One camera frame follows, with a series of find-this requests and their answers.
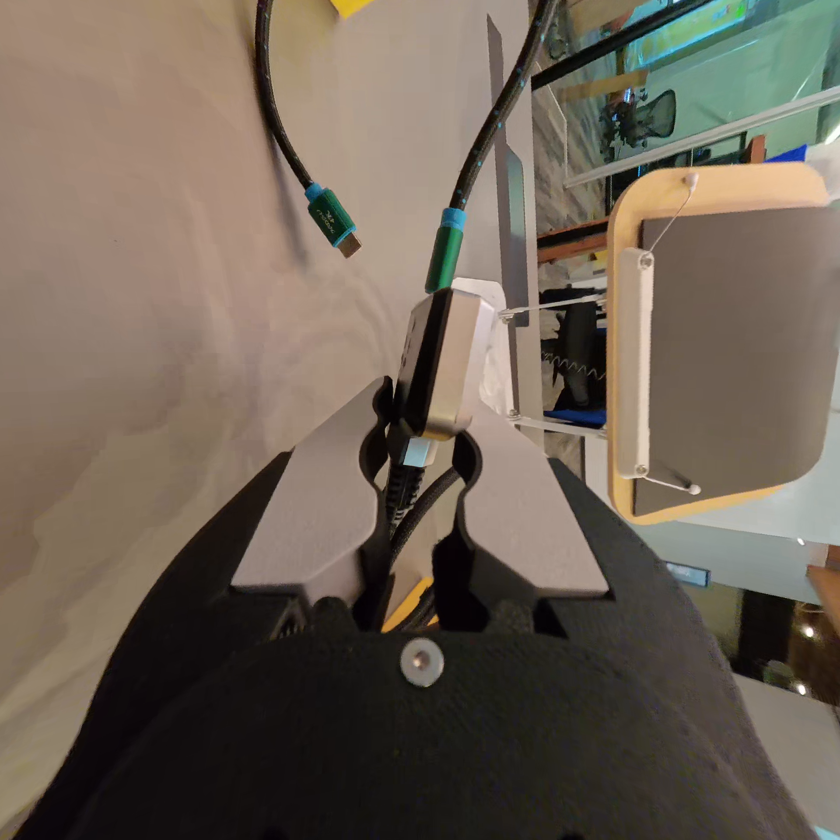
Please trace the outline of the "dark monitor with wooden back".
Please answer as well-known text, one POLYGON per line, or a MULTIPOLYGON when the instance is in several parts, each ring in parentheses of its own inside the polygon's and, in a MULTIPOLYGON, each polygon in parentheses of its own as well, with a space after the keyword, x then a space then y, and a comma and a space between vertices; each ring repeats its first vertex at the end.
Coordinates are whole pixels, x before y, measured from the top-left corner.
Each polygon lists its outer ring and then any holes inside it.
POLYGON ((607 318, 624 248, 653 249, 650 454, 693 497, 617 474, 615 510, 659 524, 756 501, 804 477, 826 441, 838 360, 838 212, 801 162, 657 170, 607 227, 607 318))

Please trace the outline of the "black boom pole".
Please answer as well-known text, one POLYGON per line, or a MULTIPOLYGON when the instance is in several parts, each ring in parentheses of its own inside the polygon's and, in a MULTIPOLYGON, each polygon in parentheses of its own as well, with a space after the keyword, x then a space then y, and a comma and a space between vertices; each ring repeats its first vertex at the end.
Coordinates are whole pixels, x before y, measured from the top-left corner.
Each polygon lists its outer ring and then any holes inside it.
POLYGON ((589 45, 570 56, 563 58, 545 70, 535 74, 531 80, 531 90, 541 88, 559 81, 570 74, 589 66, 592 62, 617 52, 634 41, 654 33, 680 18, 691 14, 708 5, 710 1, 680 1, 666 6, 654 14, 643 17, 632 25, 619 29, 596 43, 589 45))

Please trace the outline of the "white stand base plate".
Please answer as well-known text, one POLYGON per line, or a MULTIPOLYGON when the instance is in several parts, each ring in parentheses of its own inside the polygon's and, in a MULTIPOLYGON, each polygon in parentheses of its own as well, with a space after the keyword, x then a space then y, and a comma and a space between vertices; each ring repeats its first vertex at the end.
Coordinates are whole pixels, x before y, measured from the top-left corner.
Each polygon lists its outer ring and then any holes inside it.
MULTIPOLYGON (((696 497, 701 488, 690 479, 682 476, 670 468, 663 468, 667 480, 657 478, 652 474, 652 456, 650 454, 650 378, 652 368, 652 321, 654 309, 655 289, 655 258, 653 249, 628 247, 621 250, 617 256, 617 268, 614 272, 618 285, 619 300, 617 308, 609 304, 609 326, 617 331, 618 350, 617 361, 606 363, 605 377, 611 375, 612 385, 606 385, 608 396, 617 395, 617 409, 606 410, 606 420, 600 428, 589 428, 584 425, 566 423, 549 416, 531 418, 521 416, 515 411, 507 415, 507 420, 513 426, 523 426, 541 429, 560 434, 580 436, 594 436, 608 439, 609 433, 615 431, 610 423, 616 427, 616 469, 617 474, 624 480, 644 480, 651 484, 666 487, 678 492, 684 492, 696 497)), ((543 303, 534 307, 498 309, 490 306, 490 313, 495 319, 490 328, 488 350, 479 352, 482 362, 479 372, 482 380, 479 384, 479 395, 493 396, 486 385, 503 385, 511 390, 511 363, 509 351, 501 351, 496 333, 515 315, 537 310, 548 310, 562 307, 578 307, 594 303, 601 305, 606 301, 606 292, 594 293, 588 296, 574 297, 561 300, 558 303, 543 303)))

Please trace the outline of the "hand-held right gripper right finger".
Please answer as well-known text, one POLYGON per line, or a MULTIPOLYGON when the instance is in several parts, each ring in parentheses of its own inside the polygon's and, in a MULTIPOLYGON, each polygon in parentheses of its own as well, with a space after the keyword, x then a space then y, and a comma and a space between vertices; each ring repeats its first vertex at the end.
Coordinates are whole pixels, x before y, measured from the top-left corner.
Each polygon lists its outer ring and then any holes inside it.
POLYGON ((599 599, 609 585, 543 451, 478 407, 455 441, 465 486, 440 542, 440 616, 489 617, 502 602, 599 599))

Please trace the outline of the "grey adapter with braided cable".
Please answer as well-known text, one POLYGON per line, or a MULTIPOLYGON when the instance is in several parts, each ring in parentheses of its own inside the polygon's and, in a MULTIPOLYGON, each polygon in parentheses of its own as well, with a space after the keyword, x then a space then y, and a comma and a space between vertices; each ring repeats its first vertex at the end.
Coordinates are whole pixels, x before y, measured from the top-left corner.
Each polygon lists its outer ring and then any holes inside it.
POLYGON ((496 313, 482 297, 437 290, 412 310, 386 434, 389 472, 385 516, 391 569, 435 502, 460 478, 451 533, 434 549, 434 579, 414 608, 391 629, 422 632, 485 628, 497 596, 480 590, 487 553, 469 535, 467 492, 480 475, 480 447, 467 434, 482 403, 480 379, 496 313))

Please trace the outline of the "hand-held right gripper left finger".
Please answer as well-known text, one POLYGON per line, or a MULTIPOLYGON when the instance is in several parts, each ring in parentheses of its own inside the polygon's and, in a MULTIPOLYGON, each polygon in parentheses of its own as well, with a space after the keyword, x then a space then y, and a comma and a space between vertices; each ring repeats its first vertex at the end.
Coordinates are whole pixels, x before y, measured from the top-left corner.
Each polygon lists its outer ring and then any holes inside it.
POLYGON ((377 617, 391 574, 375 478, 387 460, 392 382, 373 381, 294 447, 231 580, 242 592, 341 599, 377 617))

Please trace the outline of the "black mesh swivel chair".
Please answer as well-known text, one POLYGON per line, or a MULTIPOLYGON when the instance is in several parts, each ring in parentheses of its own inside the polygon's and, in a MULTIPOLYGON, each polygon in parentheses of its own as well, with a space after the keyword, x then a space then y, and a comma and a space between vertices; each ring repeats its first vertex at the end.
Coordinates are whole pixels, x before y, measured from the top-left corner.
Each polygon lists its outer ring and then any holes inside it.
POLYGON ((667 139, 675 131, 677 97, 667 89, 653 100, 621 100, 612 109, 610 141, 644 148, 651 139, 667 139))

